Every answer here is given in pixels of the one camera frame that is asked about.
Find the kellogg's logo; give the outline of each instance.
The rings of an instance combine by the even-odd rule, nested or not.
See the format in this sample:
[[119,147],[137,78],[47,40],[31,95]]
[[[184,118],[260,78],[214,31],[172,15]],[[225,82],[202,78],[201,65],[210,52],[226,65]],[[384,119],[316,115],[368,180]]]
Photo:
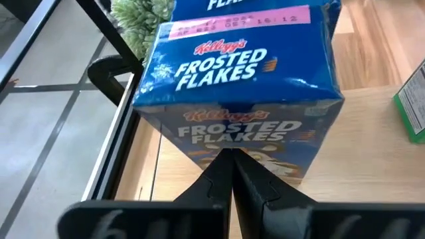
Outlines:
[[228,110],[198,110],[186,112],[183,117],[186,121],[202,122],[204,120],[228,120],[231,123],[247,123],[252,120],[264,120],[268,117],[270,112],[257,110],[250,113],[229,113]]
[[246,46],[247,41],[244,39],[240,39],[237,42],[227,42],[224,43],[224,39],[216,40],[212,42],[209,40],[206,43],[200,44],[195,48],[193,52],[194,55],[203,55],[208,52],[216,52],[219,51],[220,54],[233,53],[236,49],[242,49]]

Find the wooden surface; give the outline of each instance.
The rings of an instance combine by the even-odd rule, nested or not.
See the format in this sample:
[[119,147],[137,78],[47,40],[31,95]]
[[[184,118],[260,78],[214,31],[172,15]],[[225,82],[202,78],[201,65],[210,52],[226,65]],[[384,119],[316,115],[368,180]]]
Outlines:
[[[408,142],[392,102],[425,58],[425,0],[343,6],[333,47],[346,102],[298,189],[322,201],[425,202],[425,146]],[[162,137],[152,199],[173,200],[200,174]],[[231,228],[240,238],[235,214]]]

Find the pink date label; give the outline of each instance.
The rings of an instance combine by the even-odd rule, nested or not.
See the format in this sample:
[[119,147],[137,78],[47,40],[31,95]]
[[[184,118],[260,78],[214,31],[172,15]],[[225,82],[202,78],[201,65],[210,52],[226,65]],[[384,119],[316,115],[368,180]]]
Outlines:
[[286,7],[251,13],[178,21],[173,23],[168,39],[181,39],[252,27],[309,24],[310,22],[310,9],[308,5]]

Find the gray floor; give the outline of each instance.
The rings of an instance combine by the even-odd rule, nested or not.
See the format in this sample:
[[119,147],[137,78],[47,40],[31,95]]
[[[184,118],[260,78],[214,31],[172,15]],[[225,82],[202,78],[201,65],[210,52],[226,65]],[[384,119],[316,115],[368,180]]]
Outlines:
[[[62,0],[13,78],[26,89],[81,86],[91,59],[116,53],[108,42],[98,48],[101,39],[75,0]],[[56,220],[81,199],[115,110],[97,90],[7,94],[0,104],[0,238],[56,238]]]

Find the wooden floor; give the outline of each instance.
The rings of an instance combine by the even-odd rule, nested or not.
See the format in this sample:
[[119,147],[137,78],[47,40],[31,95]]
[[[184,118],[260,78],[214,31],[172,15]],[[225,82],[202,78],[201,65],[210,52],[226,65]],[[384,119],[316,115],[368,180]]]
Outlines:
[[425,0],[343,0],[333,49],[342,90],[405,82],[425,58]]

